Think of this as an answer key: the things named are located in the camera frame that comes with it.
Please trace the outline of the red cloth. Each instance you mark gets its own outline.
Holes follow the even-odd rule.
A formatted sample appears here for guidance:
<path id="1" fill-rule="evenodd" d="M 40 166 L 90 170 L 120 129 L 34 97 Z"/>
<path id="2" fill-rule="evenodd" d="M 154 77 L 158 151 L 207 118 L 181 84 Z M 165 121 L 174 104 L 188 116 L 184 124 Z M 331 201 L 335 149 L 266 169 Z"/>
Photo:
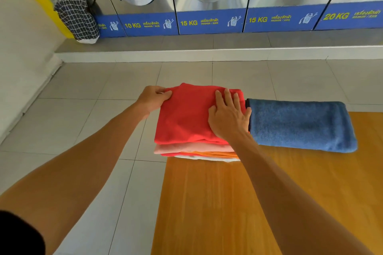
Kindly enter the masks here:
<path id="1" fill-rule="evenodd" d="M 223 87 L 182 83 L 168 90 L 172 95 L 160 108 L 154 138 L 156 144 L 197 142 L 228 145 L 213 133 L 208 123 L 208 109 L 216 106 L 216 91 L 224 96 Z"/>

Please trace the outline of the white folded cloth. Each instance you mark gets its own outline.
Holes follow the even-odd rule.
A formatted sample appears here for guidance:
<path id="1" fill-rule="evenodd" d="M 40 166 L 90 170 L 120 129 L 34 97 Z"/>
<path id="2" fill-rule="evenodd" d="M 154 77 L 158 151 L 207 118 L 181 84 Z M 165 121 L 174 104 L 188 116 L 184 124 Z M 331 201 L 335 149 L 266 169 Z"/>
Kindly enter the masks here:
<path id="1" fill-rule="evenodd" d="M 184 156 L 174 155 L 176 158 L 190 159 L 190 160 L 203 160 L 203 161 L 218 161 L 218 162 L 240 162 L 238 158 L 220 158 L 220 157 L 205 157 L 205 156 Z"/>

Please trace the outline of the checkered laundry bag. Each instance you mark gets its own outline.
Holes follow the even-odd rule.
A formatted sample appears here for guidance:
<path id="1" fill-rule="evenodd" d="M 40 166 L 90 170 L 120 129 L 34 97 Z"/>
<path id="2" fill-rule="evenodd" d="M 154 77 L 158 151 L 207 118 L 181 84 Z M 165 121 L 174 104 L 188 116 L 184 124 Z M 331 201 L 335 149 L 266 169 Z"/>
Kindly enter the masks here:
<path id="1" fill-rule="evenodd" d="M 82 44 L 95 44 L 98 41 L 100 32 L 88 10 L 87 0 L 54 0 L 53 5 L 54 11 L 76 41 Z"/>

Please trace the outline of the person's left hand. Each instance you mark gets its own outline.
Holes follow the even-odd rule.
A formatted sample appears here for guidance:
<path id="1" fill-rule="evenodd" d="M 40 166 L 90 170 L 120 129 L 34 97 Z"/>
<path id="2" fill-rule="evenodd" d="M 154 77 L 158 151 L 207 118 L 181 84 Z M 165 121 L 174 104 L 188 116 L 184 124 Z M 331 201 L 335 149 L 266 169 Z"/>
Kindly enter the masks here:
<path id="1" fill-rule="evenodd" d="M 169 90 L 158 85 L 146 86 L 134 103 L 134 107 L 138 109 L 141 115 L 149 115 L 152 111 L 161 107 L 163 103 L 159 103 L 158 101 L 158 92 L 165 91 Z"/>

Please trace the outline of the pink folded cloth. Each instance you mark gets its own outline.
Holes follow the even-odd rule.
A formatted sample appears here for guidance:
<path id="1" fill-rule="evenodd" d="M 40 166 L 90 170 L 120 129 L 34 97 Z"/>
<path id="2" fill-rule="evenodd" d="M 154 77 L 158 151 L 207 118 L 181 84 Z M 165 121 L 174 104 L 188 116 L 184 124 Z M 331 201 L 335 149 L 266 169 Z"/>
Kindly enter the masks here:
<path id="1" fill-rule="evenodd" d="M 233 148 L 228 144 L 211 144 L 202 142 L 187 142 L 173 144 L 156 144 L 155 154 L 168 154 L 178 152 L 234 152 Z"/>

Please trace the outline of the person's right forearm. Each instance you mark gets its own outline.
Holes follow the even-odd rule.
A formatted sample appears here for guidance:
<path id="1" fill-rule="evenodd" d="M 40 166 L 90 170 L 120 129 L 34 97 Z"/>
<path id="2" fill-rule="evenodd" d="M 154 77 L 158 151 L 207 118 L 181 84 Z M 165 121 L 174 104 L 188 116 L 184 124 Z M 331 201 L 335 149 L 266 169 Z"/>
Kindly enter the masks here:
<path id="1" fill-rule="evenodd" d="M 373 255 L 266 156 L 249 133 L 236 131 L 227 141 L 246 169 L 283 255 Z"/>

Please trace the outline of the orange folded cloth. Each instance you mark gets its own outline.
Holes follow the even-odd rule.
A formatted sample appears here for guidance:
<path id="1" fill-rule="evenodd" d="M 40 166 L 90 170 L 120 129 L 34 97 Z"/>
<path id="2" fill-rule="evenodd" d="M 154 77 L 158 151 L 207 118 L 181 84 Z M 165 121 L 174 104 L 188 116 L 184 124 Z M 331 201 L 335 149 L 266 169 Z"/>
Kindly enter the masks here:
<path id="1" fill-rule="evenodd" d="M 164 153 L 161 156 L 175 157 L 175 156 L 198 156 L 198 157 L 211 157 L 217 159 L 239 159 L 235 152 L 173 152 Z"/>

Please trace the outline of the black shirt sleeve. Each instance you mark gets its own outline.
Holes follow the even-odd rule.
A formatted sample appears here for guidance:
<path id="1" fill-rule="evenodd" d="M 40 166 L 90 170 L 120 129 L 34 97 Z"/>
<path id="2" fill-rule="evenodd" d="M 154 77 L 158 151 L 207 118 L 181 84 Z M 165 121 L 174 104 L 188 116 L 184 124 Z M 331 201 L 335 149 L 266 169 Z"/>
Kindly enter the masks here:
<path id="1" fill-rule="evenodd" d="M 0 255 L 45 255 L 45 242 L 29 223 L 0 210 Z"/>

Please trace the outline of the person's left forearm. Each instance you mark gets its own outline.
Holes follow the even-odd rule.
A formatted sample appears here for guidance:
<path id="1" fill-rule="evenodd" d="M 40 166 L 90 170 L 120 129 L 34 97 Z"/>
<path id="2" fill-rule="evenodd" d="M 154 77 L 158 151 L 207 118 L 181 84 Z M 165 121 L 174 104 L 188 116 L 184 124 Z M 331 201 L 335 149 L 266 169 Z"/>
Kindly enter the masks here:
<path id="1" fill-rule="evenodd" d="M 33 226 L 53 255 L 102 190 L 141 115 L 132 104 L 93 135 L 18 180 L 0 210 Z"/>

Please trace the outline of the person's right hand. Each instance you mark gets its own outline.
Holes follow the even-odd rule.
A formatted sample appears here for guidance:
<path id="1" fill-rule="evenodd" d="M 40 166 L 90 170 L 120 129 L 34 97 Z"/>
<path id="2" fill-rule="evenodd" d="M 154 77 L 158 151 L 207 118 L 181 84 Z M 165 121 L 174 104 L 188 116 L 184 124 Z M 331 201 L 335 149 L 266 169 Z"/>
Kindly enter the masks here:
<path id="1" fill-rule="evenodd" d="M 253 145 L 254 141 L 249 133 L 249 123 L 247 122 L 242 112 L 240 99 L 238 93 L 235 93 L 233 102 L 236 109 L 231 109 L 226 106 L 224 102 L 224 93 L 215 92 L 218 126 L 210 127 L 213 133 L 227 141 L 233 149 L 238 148 L 240 145 Z"/>

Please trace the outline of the blue folded towel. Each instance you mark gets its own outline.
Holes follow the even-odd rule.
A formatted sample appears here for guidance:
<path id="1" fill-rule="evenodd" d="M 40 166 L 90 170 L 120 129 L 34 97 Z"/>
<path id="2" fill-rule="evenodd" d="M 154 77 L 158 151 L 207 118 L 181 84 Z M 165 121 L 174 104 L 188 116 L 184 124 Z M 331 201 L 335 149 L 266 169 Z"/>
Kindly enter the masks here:
<path id="1" fill-rule="evenodd" d="M 251 99 L 249 131 L 262 146 L 351 153 L 358 149 L 351 118 L 342 102 Z"/>

